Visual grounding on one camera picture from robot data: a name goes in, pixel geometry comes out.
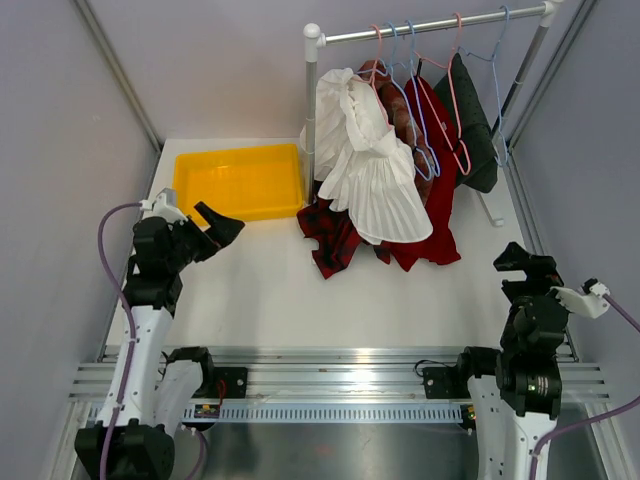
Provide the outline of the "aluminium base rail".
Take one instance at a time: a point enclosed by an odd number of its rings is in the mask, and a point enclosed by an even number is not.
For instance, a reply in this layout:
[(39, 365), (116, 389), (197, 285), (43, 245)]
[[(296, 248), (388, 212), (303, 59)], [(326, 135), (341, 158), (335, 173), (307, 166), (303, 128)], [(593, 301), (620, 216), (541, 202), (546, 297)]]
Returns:
[[(216, 367), (246, 367), (246, 398), (270, 403), (418, 403), (425, 400), (414, 372), (419, 360), (454, 364), (464, 347), (251, 348), (209, 346)], [(117, 348), (98, 362), (81, 363), (69, 400), (103, 401), (115, 369)], [(557, 354), (564, 403), (609, 403), (596, 363), (579, 362), (568, 343)]]

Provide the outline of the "dark grey dotted skirt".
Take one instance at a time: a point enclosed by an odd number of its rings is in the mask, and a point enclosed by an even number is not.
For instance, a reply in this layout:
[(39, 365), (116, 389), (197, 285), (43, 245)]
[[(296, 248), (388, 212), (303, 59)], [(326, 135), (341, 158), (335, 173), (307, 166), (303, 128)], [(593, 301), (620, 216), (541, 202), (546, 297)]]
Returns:
[(458, 113), (462, 122), (462, 140), (471, 157), (472, 168), (465, 176), (458, 173), (456, 185), (464, 184), (481, 193), (489, 193), (497, 183), (497, 163), (491, 132), (474, 83), (459, 53), (451, 65)]

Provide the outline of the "dark red plaid skirt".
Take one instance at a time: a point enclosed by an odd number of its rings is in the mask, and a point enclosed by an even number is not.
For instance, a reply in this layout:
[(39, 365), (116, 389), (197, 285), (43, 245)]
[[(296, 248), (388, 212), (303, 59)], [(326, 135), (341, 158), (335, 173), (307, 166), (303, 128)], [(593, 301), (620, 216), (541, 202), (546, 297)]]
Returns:
[(303, 236), (317, 242), (312, 258), (325, 280), (347, 269), (360, 245), (371, 247), (383, 263), (391, 262), (391, 254), (386, 247), (375, 246), (364, 240), (348, 212), (331, 210), (328, 200), (317, 199), (301, 209), (296, 218)]

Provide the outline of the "white pleated skirt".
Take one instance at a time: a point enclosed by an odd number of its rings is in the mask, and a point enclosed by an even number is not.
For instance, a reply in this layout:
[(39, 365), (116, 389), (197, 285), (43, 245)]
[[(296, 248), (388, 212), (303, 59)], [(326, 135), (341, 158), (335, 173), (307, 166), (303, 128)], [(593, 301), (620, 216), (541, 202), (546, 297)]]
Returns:
[(312, 150), (318, 197), (346, 213), (361, 238), (379, 245), (431, 236), (411, 149), (396, 137), (373, 88), (349, 68), (318, 80)]

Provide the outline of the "pink hanger with white skirt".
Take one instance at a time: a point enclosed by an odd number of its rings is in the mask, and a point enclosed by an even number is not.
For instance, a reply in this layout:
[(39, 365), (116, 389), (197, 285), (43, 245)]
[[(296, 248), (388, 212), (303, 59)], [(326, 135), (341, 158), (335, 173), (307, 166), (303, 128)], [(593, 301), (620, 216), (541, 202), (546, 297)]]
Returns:
[(376, 38), (377, 38), (377, 50), (376, 50), (376, 56), (374, 57), (373, 60), (373, 64), (370, 67), (370, 76), (369, 76), (369, 85), (371, 86), (378, 106), (380, 108), (380, 111), (382, 113), (383, 119), (386, 122), (386, 125), (388, 127), (389, 130), (392, 129), (392, 125), (389, 123), (389, 119), (388, 119), (388, 114), (386, 112), (386, 108), (384, 107), (384, 104), (382, 102), (382, 100), (380, 99), (380, 96), (378, 94), (378, 89), (376, 87), (376, 79), (377, 79), (377, 75), (378, 75), (378, 64), (380, 61), (380, 57), (382, 54), (382, 48), (383, 48), (383, 39), (382, 39), (382, 34), (381, 34), (381, 30), (379, 28), (379, 26), (377, 24), (371, 24), (370, 28), (375, 32)]

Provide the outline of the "solid red skirt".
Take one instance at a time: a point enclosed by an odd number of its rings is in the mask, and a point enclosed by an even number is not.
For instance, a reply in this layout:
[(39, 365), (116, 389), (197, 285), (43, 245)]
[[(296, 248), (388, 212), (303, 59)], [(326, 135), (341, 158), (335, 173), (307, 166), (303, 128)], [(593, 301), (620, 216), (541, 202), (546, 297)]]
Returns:
[[(445, 105), (438, 98), (431, 86), (418, 77), (418, 92), (428, 130), (429, 143), (434, 149), (440, 164), (441, 174), (433, 179), (431, 193), (425, 209), (431, 221), (433, 232), (424, 241), (405, 244), (390, 243), (389, 251), (400, 265), (408, 272), (420, 259), (437, 265), (449, 265), (461, 259), (454, 236), (449, 228), (453, 207), (456, 176), (459, 168), (448, 143), (455, 145), (456, 126)], [(416, 98), (411, 82), (405, 85), (413, 113), (418, 112)]]

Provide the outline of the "yellow plastic bin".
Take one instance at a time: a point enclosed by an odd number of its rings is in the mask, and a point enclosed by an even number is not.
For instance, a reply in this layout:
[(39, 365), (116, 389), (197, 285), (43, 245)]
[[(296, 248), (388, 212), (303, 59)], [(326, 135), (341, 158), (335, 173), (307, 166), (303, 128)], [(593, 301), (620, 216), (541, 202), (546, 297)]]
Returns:
[(178, 208), (200, 227), (207, 222), (195, 209), (199, 202), (245, 222), (292, 217), (304, 203), (294, 144), (181, 154), (172, 188)]

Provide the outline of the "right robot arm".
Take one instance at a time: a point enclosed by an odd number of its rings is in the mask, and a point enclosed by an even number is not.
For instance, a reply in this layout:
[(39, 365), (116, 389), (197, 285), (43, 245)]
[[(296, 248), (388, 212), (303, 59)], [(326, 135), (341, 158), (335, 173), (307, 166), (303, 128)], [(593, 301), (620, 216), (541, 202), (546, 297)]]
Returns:
[(502, 283), (510, 307), (499, 348), (465, 348), (453, 380), (472, 401), (478, 478), (544, 479), (563, 390), (557, 350), (569, 313), (551, 291), (562, 281), (552, 257), (516, 242), (493, 265), (525, 277)]

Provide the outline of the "red beige checked skirt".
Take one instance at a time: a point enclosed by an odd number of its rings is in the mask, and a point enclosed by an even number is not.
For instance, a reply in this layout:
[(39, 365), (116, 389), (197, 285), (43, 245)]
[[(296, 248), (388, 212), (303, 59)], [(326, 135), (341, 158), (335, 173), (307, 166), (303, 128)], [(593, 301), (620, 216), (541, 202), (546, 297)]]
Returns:
[[(363, 80), (369, 80), (370, 67), (372, 64), (373, 60), (368, 60), (360, 67), (358, 75)], [(391, 78), (381, 62), (378, 64), (376, 87), (378, 89), (380, 99), (386, 108), (389, 123), (393, 125), (397, 138), (411, 149), (412, 154), (410, 140), (407, 138), (407, 135), (411, 134), (411, 128), (407, 125), (408, 112), (405, 107), (404, 99), (399, 90), (391, 83)], [(418, 145), (425, 152), (430, 162), (430, 154), (425, 147), (421, 131), (418, 133)], [(416, 153), (415, 155), (412, 155), (412, 157), (414, 166), (418, 165), (424, 173), (427, 173), (427, 167), (422, 156), (419, 153)], [(425, 181), (416, 171), (414, 183), (422, 203), (426, 204), (431, 193), (433, 178), (431, 181)]]

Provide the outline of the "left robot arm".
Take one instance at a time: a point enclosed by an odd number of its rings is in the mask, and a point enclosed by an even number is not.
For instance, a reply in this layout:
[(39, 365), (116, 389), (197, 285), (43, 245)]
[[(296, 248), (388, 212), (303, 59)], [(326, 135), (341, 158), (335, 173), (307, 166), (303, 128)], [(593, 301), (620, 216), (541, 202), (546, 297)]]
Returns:
[(244, 222), (199, 202), (195, 210), (208, 226), (201, 229), (164, 196), (136, 206), (149, 215), (133, 227), (125, 280), (113, 283), (126, 317), (114, 375), (94, 425), (80, 429), (74, 442), (92, 479), (169, 478), (188, 401), (209, 394), (224, 400), (231, 384), (216, 372), (207, 348), (170, 355), (163, 348), (182, 271), (228, 247)]

